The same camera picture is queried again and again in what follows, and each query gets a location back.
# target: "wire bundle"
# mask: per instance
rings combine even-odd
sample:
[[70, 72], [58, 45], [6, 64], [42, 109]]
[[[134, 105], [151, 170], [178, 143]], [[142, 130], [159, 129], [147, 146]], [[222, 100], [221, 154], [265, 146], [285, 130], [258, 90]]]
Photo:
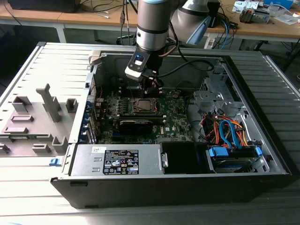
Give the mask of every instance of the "wire bundle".
[[203, 120], [201, 122], [201, 125], [204, 124], [205, 120], [213, 120], [213, 129], [208, 132], [208, 134], [205, 137], [205, 140], [216, 145], [221, 145], [223, 147], [231, 147], [230, 142], [227, 140], [230, 133], [232, 133], [232, 130], [228, 130], [226, 136], [223, 136], [223, 125], [231, 126], [231, 124], [234, 126], [234, 134], [232, 134], [232, 141], [237, 146], [237, 143], [235, 142], [235, 134], [238, 136], [238, 140], [240, 142], [240, 145], [242, 147], [248, 146], [246, 138], [245, 138], [245, 130], [244, 127], [239, 124], [237, 121], [230, 119], [226, 116], [215, 116], [215, 115], [204, 115]]

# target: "black cable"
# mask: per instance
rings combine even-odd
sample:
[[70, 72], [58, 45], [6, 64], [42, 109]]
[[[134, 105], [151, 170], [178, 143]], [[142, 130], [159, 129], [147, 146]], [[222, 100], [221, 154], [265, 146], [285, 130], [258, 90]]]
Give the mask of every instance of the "black cable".
[[127, 20], [127, 31], [128, 31], [128, 45], [130, 45], [130, 32], [129, 32], [129, 19], [128, 19], [128, 8], [127, 8], [127, 4], [126, 6], [126, 20]]
[[123, 45], [123, 25], [125, 23], [125, 12], [124, 12], [124, 8], [125, 8], [125, 1], [127, 0], [123, 0], [123, 5], [122, 5], [122, 11], [121, 11], [121, 15], [120, 15], [120, 24], [121, 24], [121, 31], [120, 31], [120, 35], [121, 35], [121, 45]]
[[4, 84], [0, 83], [3, 87], [7, 88], [7, 86], [5, 86]]
[[112, 4], [114, 1], [115, 1], [115, 0], [112, 0], [111, 2], [106, 3], [106, 4], [98, 4], [98, 5], [95, 5], [94, 7], [92, 6], [92, 9], [93, 9], [93, 11], [95, 11], [95, 8], [97, 8], [97, 7], [99, 7], [99, 6], [107, 6], [107, 5], [110, 5], [110, 4]]
[[290, 56], [292, 55], [293, 51], [296, 49], [296, 47], [297, 47], [299, 41], [300, 41], [300, 38], [298, 39], [298, 41], [296, 42], [294, 48], [292, 49], [292, 51], [291, 51], [291, 53], [290, 53]]
[[181, 83], [188, 83], [188, 84], [190, 84], [190, 85], [192, 86], [192, 88], [197, 89], [190, 81], [180, 81], [180, 82], [176, 85], [175, 90], [178, 89], [178, 86], [179, 86]]
[[3, 0], [2, 2], [3, 2], [3, 5], [4, 5], [6, 11], [14, 18], [14, 20], [15, 20], [16, 22], [18, 22], [18, 24], [20, 24], [20, 25], [22, 26], [22, 24], [15, 18], [15, 16], [14, 16], [14, 15], [8, 10], [8, 8], [6, 7], [6, 5], [5, 5], [5, 0]]
[[224, 19], [225, 19], [226, 23], [229, 24], [229, 22], [230, 22], [230, 21], [229, 21], [229, 18], [228, 18], [228, 16], [225, 15], [225, 12], [224, 12], [222, 6], [220, 6], [220, 9], [221, 9], [222, 12], [223, 12], [223, 16], [224, 16]]
[[121, 39], [120, 39], [120, 41], [121, 41], [121, 45], [123, 45], [122, 32], [123, 32], [123, 24], [121, 25]]
[[158, 75], [157, 77], [158, 77], [158, 78], [162, 78], [162, 77], [169, 76], [169, 75], [171, 75], [172, 73], [176, 72], [177, 70], [183, 68], [184, 66], [186, 66], [186, 65], [188, 65], [188, 64], [191, 64], [191, 63], [194, 63], [194, 62], [204, 62], [204, 63], [206, 63], [206, 64], [208, 64], [208, 65], [210, 66], [209, 69], [200, 69], [201, 71], [208, 72], [208, 71], [212, 71], [212, 70], [214, 69], [214, 66], [213, 66], [210, 62], [208, 62], [208, 61], [206, 61], [206, 60], [192, 60], [192, 61], [188, 61], [188, 62], [186, 62], [186, 63], [181, 64], [180, 66], [178, 66], [177, 68], [173, 69], [172, 71], [170, 71], [170, 72], [168, 72], [168, 73], [166, 73], [166, 74]]
[[[176, 35], [175, 29], [174, 29], [173, 24], [172, 24], [171, 21], [169, 22], [169, 25], [170, 25], [170, 29], [171, 29], [171, 31], [172, 31], [172, 33], [173, 33], [173, 35], [174, 35], [175, 41], [176, 41], [175, 44], [178, 46], [178, 52], [179, 52], [179, 55], [181, 56], [181, 58], [182, 58], [185, 62], [189, 62], [189, 61], [187, 60], [187, 58], [182, 54], [182, 52], [181, 52], [181, 50], [180, 50], [178, 37], [177, 37], [177, 35]], [[195, 66], [195, 65], [193, 65], [193, 64], [191, 64], [191, 66], [194, 67], [194, 68], [196, 68], [196, 69], [201, 70], [200, 68], [198, 68], [197, 66]]]
[[3, 32], [3, 35], [6, 34], [6, 32], [4, 31], [4, 29], [2, 27], [0, 27], [0, 30]]
[[281, 42], [281, 44], [284, 46], [284, 48], [286, 48], [289, 52], [291, 52], [293, 49], [290, 49], [286, 46], [285, 42]]
[[132, 3], [132, 0], [128, 0], [129, 3], [131, 4], [131, 7], [133, 8], [133, 10], [135, 11], [135, 13], [137, 13], [137, 9], [136, 7], [134, 6], [134, 4]]
[[89, 12], [89, 13], [101, 13], [101, 12], [105, 12], [105, 11], [108, 11], [108, 10], [111, 10], [111, 9], [114, 9], [114, 8], [117, 8], [117, 7], [121, 7], [122, 5], [118, 5], [118, 6], [114, 6], [114, 7], [111, 7], [111, 8], [107, 8], [107, 9], [104, 9], [104, 10], [99, 10], [99, 11], [88, 11], [84, 8], [82, 8], [82, 5], [80, 4], [79, 7], [85, 11], [85, 12]]

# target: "black connector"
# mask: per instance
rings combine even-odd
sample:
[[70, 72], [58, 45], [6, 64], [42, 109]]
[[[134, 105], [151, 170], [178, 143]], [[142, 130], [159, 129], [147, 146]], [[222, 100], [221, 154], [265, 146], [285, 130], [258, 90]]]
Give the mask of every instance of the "black connector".
[[125, 13], [124, 11], [122, 11], [120, 15], [120, 24], [124, 25], [124, 23], [125, 23]]
[[236, 22], [229, 22], [228, 23], [228, 27], [229, 27], [229, 29], [237, 29], [238, 28], [238, 23], [236, 23]]

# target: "blue latch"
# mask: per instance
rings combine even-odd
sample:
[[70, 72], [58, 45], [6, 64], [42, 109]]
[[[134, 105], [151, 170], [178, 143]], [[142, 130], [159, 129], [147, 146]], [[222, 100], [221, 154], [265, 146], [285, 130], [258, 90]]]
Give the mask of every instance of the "blue latch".
[[51, 159], [49, 166], [60, 166], [60, 159], [59, 158]]
[[262, 150], [260, 147], [256, 147], [255, 148], [256, 153], [258, 154], [258, 156], [261, 156], [263, 154]]
[[209, 149], [210, 157], [214, 156], [229, 156], [225, 147], [211, 147]]

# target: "warning label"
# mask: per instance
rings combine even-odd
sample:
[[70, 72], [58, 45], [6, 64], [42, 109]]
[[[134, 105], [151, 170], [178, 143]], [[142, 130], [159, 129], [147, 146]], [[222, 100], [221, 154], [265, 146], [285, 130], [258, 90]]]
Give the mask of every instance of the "warning label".
[[139, 174], [138, 150], [106, 150], [104, 175]]

